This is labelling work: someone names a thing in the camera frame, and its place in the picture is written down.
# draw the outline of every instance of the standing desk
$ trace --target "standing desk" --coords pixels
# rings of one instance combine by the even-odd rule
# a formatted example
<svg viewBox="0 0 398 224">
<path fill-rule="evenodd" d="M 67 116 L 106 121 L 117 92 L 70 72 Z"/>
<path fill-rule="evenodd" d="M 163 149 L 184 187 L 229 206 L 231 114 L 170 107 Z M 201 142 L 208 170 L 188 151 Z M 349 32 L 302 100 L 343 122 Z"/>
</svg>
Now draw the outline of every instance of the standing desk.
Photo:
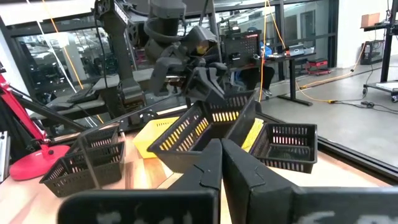
<svg viewBox="0 0 398 224">
<path fill-rule="evenodd" d="M 295 60 L 298 58 L 302 57 L 309 57 L 312 55 L 315 55 L 316 53 L 310 53 L 310 54 L 303 54 L 303 55 L 296 55 L 293 57 L 282 57 L 282 58 L 276 58 L 275 60 L 266 60 L 264 65 L 269 65 L 272 63 L 279 63 L 279 62 L 284 62 L 284 61 L 289 61 L 289 81 L 290 81 L 290 96 L 287 96 L 285 94 L 277 96 L 278 98 L 284 99 L 284 100 L 289 100 L 295 103 L 299 103 L 301 105 L 305 106 L 312 106 L 311 102 L 305 101 L 305 100 L 300 100 L 296 98 L 296 72 L 295 72 Z M 239 68 L 231 68 L 230 72 L 235 72 L 238 70 L 244 70 L 244 69 L 249 69 L 249 68 L 254 68 L 258 67 L 258 65 L 250 65 L 248 67 L 239 67 Z"/>
</svg>

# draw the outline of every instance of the gray floor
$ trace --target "gray floor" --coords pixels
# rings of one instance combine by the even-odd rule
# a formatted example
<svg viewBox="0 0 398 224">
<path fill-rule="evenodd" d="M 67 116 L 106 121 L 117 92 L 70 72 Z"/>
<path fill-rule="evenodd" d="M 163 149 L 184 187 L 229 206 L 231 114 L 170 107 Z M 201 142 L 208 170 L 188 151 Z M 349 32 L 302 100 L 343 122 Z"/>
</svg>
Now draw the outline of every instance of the gray floor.
<svg viewBox="0 0 398 224">
<path fill-rule="evenodd" d="M 392 57 L 389 80 L 398 79 L 398 57 Z M 368 66 L 359 66 L 355 73 L 366 71 Z M 348 70 L 336 70 L 331 77 L 347 74 Z M 322 100 L 349 100 L 362 98 L 363 84 L 370 72 L 345 78 L 304 90 L 312 98 Z M 378 82 L 381 70 L 375 70 L 369 83 Z M 299 85 L 314 82 L 325 77 L 305 77 L 298 80 Z M 289 83 L 271 86 L 274 95 L 288 93 Z M 308 99 L 301 92 L 297 98 L 311 101 L 307 107 L 279 98 L 271 98 L 262 103 L 265 114 L 291 123 L 313 123 L 318 125 L 318 134 L 331 141 L 367 154 L 388 164 L 398 166 L 398 114 L 383 113 L 374 110 L 356 108 L 349 105 L 329 105 Z M 398 103 L 392 103 L 391 97 L 384 91 L 370 88 L 366 101 L 398 110 Z"/>
</svg>

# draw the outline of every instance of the robotic arm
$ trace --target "robotic arm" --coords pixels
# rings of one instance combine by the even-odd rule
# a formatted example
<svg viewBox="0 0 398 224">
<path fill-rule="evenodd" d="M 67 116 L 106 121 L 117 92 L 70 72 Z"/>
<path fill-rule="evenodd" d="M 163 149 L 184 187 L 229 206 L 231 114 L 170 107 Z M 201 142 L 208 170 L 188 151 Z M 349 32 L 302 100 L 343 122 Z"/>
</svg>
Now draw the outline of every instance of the robotic arm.
<svg viewBox="0 0 398 224">
<path fill-rule="evenodd" d="M 226 73 L 227 67 L 220 62 L 207 64 L 203 58 L 207 51 L 216 47 L 217 38 L 200 26 L 195 26 L 187 35 L 178 36 L 180 20 L 185 23 L 185 9 L 182 0 L 150 0 L 147 15 L 137 11 L 136 5 L 123 0 L 99 0 L 95 15 L 103 21 L 112 43 L 118 43 L 114 44 L 114 51 L 121 76 L 131 77 L 124 40 L 124 32 L 127 31 L 130 44 L 145 47 L 147 58 L 155 65 L 149 85 L 155 95 L 167 82 L 179 86 L 185 97 L 222 105 L 224 91 L 217 79 Z M 136 15 L 147 16 L 148 19 L 135 22 L 133 17 Z M 123 43 L 124 47 L 115 47 Z"/>
</svg>

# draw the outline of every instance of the black plastic basket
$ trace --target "black plastic basket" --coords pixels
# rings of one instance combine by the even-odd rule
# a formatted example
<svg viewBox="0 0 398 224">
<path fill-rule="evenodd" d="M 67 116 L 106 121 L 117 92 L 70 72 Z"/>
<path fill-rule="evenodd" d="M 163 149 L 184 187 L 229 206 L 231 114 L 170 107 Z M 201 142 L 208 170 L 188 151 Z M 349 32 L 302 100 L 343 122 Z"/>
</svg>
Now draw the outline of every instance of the black plastic basket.
<svg viewBox="0 0 398 224">
<path fill-rule="evenodd" d="M 174 122 L 151 146 L 172 171 L 184 173 L 198 159 L 201 151 L 213 138 L 225 138 L 230 127 L 240 118 L 245 108 L 254 110 L 253 91 L 226 95 L 225 106 L 197 101 Z"/>
<path fill-rule="evenodd" d="M 119 127 L 106 128 L 102 130 L 95 131 L 93 133 L 89 133 L 84 136 L 84 143 L 88 148 L 98 147 L 98 146 L 106 146 L 111 144 L 118 143 L 118 132 Z M 72 153 L 76 153 L 80 151 L 80 146 L 78 141 L 75 141 L 73 145 L 70 147 L 66 155 L 70 155 Z"/>
<path fill-rule="evenodd" d="M 316 124 L 265 124 L 250 154 L 264 165 L 310 174 L 317 163 Z"/>
<path fill-rule="evenodd" d="M 87 151 L 100 185 L 117 182 L 122 177 L 124 142 L 95 147 Z M 60 158 L 40 180 L 57 197 L 95 187 L 83 152 Z"/>
</svg>

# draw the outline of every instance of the chair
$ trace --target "chair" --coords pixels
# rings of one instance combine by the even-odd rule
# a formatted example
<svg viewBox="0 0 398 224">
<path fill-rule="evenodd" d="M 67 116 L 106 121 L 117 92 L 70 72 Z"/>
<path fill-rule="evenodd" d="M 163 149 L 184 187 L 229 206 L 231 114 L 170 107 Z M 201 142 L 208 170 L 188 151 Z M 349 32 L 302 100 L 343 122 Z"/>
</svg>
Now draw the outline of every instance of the chair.
<svg viewBox="0 0 398 224">
<path fill-rule="evenodd" d="M 236 77 L 236 72 L 231 73 L 231 78 L 230 78 L 231 85 L 236 87 L 238 91 L 245 91 L 246 86 L 242 81 L 239 81 Z"/>
</svg>

